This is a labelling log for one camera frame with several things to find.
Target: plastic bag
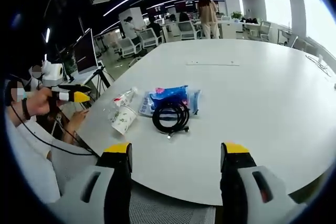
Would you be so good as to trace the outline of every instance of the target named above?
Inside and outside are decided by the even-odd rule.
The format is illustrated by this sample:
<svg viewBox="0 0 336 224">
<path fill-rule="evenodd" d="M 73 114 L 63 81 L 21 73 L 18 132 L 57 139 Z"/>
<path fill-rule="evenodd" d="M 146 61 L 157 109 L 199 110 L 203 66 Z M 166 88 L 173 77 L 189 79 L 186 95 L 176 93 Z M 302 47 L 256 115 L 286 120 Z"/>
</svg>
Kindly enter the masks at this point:
<svg viewBox="0 0 336 224">
<path fill-rule="evenodd" d="M 198 97 L 201 92 L 201 90 L 191 90 L 187 88 L 187 86 L 184 86 L 186 90 L 186 99 L 184 101 L 184 104 L 189 108 L 190 116 L 197 115 L 198 113 Z M 142 116 L 152 117 L 152 114 L 156 108 L 154 105 L 154 101 L 152 100 L 152 97 L 150 96 L 152 92 L 146 92 L 144 95 L 144 98 L 142 100 L 142 103 L 139 108 L 139 114 Z M 161 120 L 171 121 L 176 120 L 176 113 L 174 111 L 163 111 Z"/>
<path fill-rule="evenodd" d="M 187 85 L 176 87 L 176 88 L 169 88 L 169 89 L 162 89 L 162 88 L 156 88 L 155 92 L 150 92 L 149 96 L 151 98 L 150 106 L 152 107 L 152 110 L 155 110 L 157 106 L 160 105 L 160 103 L 163 100 L 169 100 L 171 102 L 183 102 L 187 105 Z"/>
</svg>

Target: round table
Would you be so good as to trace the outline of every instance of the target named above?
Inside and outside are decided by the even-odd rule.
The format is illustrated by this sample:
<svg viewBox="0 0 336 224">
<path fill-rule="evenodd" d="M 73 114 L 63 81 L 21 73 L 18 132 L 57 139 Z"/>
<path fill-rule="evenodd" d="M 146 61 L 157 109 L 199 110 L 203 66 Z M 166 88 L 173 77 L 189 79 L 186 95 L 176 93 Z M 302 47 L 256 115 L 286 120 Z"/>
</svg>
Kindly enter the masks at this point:
<svg viewBox="0 0 336 224">
<path fill-rule="evenodd" d="M 201 89 L 188 133 L 168 140 L 138 116 L 125 136 L 107 119 L 117 94 L 187 84 Z M 250 150 L 292 193 L 320 176 L 336 156 L 336 91 L 305 53 L 250 40 L 208 39 L 162 44 L 127 70 L 94 103 L 78 133 L 99 155 L 133 145 L 132 178 L 165 195 L 221 205 L 220 144 Z"/>
</svg>

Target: black hair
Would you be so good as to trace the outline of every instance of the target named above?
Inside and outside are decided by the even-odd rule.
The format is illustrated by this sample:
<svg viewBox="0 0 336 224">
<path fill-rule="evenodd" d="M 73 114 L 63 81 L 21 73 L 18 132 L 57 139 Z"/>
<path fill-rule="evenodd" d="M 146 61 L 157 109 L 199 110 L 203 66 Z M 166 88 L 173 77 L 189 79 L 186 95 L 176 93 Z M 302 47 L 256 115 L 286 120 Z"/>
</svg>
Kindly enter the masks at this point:
<svg viewBox="0 0 336 224">
<path fill-rule="evenodd" d="M 148 17 L 148 20 L 150 23 L 154 23 L 155 22 L 155 17 L 153 15 Z"/>
<path fill-rule="evenodd" d="M 187 13 L 180 13 L 180 18 L 179 18 L 180 22 L 183 21 L 189 21 L 189 16 Z"/>
<path fill-rule="evenodd" d="M 125 22 L 130 22 L 130 21 L 132 21 L 132 19 L 133 19 L 133 18 L 132 18 L 131 16 L 128 16 L 126 19 L 124 19 L 124 21 L 125 21 Z"/>
</svg>

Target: window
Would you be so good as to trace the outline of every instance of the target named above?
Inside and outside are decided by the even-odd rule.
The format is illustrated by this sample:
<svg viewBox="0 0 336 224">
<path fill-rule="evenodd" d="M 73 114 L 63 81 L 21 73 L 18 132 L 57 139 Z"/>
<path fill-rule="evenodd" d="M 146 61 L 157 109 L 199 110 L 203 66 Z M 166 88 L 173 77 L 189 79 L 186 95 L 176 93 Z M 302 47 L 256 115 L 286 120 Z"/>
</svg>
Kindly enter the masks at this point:
<svg viewBox="0 0 336 224">
<path fill-rule="evenodd" d="M 291 27 L 290 0 L 265 0 L 267 21 Z"/>
<path fill-rule="evenodd" d="M 239 0 L 239 6 L 240 6 L 240 11 L 244 15 L 244 6 L 243 6 L 243 0 Z"/>
<path fill-rule="evenodd" d="M 336 24 L 322 0 L 304 0 L 307 37 L 322 45 L 336 57 Z"/>
</svg>

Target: coiled cable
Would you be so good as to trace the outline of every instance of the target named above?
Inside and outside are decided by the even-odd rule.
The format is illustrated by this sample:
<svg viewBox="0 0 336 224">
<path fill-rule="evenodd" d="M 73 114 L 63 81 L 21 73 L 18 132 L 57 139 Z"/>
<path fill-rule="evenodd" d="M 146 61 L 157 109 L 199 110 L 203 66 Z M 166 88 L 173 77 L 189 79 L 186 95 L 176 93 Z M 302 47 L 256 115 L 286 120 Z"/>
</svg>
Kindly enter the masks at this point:
<svg viewBox="0 0 336 224">
<path fill-rule="evenodd" d="M 161 124 L 160 115 L 164 110 L 174 111 L 177 115 L 176 123 L 173 126 L 167 127 Z M 152 121 L 159 131 L 163 133 L 168 133 L 168 138 L 171 138 L 172 134 L 174 134 L 175 132 L 189 131 L 189 126 L 186 126 L 189 117 L 189 109 L 183 102 L 163 101 L 159 106 L 156 107 L 152 116 Z"/>
</svg>

